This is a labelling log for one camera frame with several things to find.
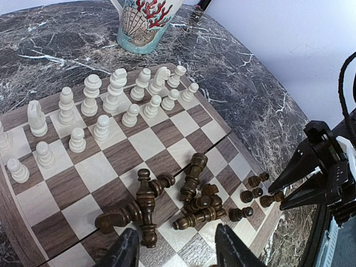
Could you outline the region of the wooden chess board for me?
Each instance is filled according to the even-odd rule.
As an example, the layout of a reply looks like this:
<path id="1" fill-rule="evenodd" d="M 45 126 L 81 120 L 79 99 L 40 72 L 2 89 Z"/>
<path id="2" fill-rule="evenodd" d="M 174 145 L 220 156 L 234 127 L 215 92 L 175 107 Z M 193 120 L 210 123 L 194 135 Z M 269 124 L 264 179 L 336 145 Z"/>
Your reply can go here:
<path id="1" fill-rule="evenodd" d="M 67 88 L 1 116 L 1 221 L 24 266 L 93 266 L 122 233 L 108 235 L 95 218 L 126 206 L 139 188 L 137 172 L 148 169 L 155 180 L 175 176 L 155 200 L 157 245 L 140 249 L 139 266 L 211 266 L 215 264 L 215 229 L 228 224 L 255 254 L 262 253 L 279 218 L 277 205 L 262 207 L 238 222 L 227 216 L 200 220 L 183 231 L 172 227 L 184 214 L 179 199 L 187 166 L 196 152 L 208 158 L 202 185 L 218 188 L 225 210 L 243 209 L 240 194 L 248 178 L 259 173 L 229 125 L 201 93 L 190 102 L 178 99 L 170 111 L 154 118 L 139 113 L 134 127 L 122 116 L 129 106 L 143 110 L 151 99 L 134 102 L 130 91 L 138 71 L 115 82 L 92 75 L 97 113 L 81 112 L 83 86 Z"/>

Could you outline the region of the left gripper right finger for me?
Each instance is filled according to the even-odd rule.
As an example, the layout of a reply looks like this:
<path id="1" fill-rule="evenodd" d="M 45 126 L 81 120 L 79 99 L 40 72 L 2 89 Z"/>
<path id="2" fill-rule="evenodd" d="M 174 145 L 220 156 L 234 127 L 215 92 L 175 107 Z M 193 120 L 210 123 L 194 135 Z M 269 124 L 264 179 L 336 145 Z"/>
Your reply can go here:
<path id="1" fill-rule="evenodd" d="M 215 232 L 217 266 L 265 267 L 229 225 L 218 224 Z"/>

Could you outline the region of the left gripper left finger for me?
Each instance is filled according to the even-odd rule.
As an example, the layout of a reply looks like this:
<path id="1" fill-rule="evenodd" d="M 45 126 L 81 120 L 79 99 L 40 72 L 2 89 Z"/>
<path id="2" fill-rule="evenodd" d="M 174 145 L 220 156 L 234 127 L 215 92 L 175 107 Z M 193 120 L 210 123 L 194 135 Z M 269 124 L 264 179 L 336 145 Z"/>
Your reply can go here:
<path id="1" fill-rule="evenodd" d="M 140 239 L 137 230 L 125 229 L 110 247 L 106 255 L 98 262 L 99 266 L 138 266 Z"/>

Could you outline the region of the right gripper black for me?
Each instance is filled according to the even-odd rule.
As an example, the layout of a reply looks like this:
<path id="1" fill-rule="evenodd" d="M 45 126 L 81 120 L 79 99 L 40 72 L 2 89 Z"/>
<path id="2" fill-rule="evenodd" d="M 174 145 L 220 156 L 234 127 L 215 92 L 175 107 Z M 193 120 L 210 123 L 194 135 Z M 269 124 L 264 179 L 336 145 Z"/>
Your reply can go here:
<path id="1" fill-rule="evenodd" d="M 355 216 L 355 179 L 350 160 L 325 122 L 310 121 L 304 131 L 313 152 L 296 150 L 268 192 L 274 194 L 319 167 L 319 172 L 280 203 L 280 210 L 324 204 L 337 224 L 342 225 Z"/>

